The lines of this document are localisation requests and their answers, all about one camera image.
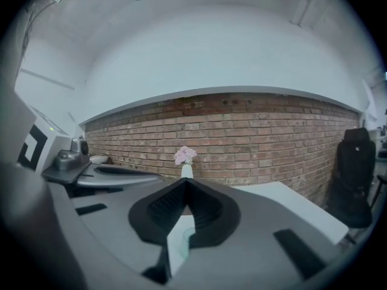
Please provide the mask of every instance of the black mesh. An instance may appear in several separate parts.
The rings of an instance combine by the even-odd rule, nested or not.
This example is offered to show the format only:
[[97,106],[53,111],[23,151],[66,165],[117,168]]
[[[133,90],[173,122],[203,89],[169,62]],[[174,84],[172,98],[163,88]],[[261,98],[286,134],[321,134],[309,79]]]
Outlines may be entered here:
[[274,237],[304,279],[325,268],[319,256],[291,229],[277,231]]
[[164,245],[187,205],[196,228],[190,248],[219,245],[239,224],[241,214],[233,199],[186,178],[137,201],[129,211],[129,222],[143,241]]

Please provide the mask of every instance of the chair backrest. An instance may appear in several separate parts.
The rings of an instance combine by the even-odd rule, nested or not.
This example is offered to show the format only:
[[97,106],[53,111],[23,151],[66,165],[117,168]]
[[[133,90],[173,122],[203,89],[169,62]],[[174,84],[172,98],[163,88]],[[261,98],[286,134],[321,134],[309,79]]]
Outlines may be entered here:
[[365,128],[345,131],[337,147],[337,172],[348,187],[368,188],[375,168],[375,143]]

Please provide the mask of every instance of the white panel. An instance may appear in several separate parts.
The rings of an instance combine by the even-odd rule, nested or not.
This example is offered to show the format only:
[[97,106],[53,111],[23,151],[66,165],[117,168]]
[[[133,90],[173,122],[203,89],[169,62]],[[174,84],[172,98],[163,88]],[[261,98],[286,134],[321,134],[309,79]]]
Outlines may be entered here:
[[380,83],[371,91],[375,100],[377,127],[383,127],[387,122],[387,82]]
[[301,27],[313,29],[332,0],[311,0],[301,20]]
[[0,86],[0,160],[16,163],[36,116],[10,86]]
[[[71,136],[82,135],[68,112],[77,120],[91,58],[81,50],[78,51],[63,36],[58,36],[56,42],[32,38],[22,68],[42,78],[20,72],[15,86],[18,96],[26,104],[50,117]],[[65,86],[49,82],[44,77]]]
[[34,153],[37,141],[30,135],[27,135],[27,138],[25,139],[25,143],[27,144],[28,148],[25,152],[25,157],[27,160],[31,161],[32,154]]
[[308,7],[310,6],[311,0],[300,0],[297,6],[297,9],[295,13],[293,14],[293,17],[291,19],[291,23],[295,25],[301,25],[301,20],[304,17],[305,12],[307,11]]
[[365,82],[363,84],[368,96],[369,105],[362,118],[366,120],[365,127],[368,130],[374,130],[377,128],[377,114],[376,114],[375,100],[374,100],[374,96],[372,95],[371,88]]
[[102,55],[88,77],[82,121],[216,87],[292,89],[359,111],[367,105],[364,88],[327,44],[262,10],[223,5],[172,14]]
[[331,0],[313,31],[326,40],[348,66],[359,94],[366,94],[362,78],[380,64],[380,57],[366,28],[346,0]]
[[291,18],[298,0],[141,0],[128,4],[93,34],[87,41],[91,48],[102,50],[117,39],[135,34],[139,29],[160,16],[199,5],[237,4],[252,5],[272,11],[284,19]]

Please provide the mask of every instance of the white desk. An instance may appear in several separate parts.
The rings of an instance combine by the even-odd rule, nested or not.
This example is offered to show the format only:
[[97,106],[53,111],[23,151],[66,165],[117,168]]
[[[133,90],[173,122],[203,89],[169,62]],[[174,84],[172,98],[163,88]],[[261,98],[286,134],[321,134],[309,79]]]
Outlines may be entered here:
[[[281,182],[270,182],[268,184],[235,187],[236,189],[250,192],[256,195],[272,199],[306,222],[312,224],[323,233],[334,245],[338,244],[348,233],[348,227],[341,221],[332,217],[325,210],[313,204],[303,196],[293,191]],[[183,264],[184,258],[179,253],[186,229],[195,226],[193,216],[181,216],[167,237],[169,262],[171,273],[174,275]]]
[[281,182],[240,186],[236,189],[264,196],[282,204],[294,214],[323,233],[333,244],[338,244],[348,233],[348,227],[325,210],[310,202]]

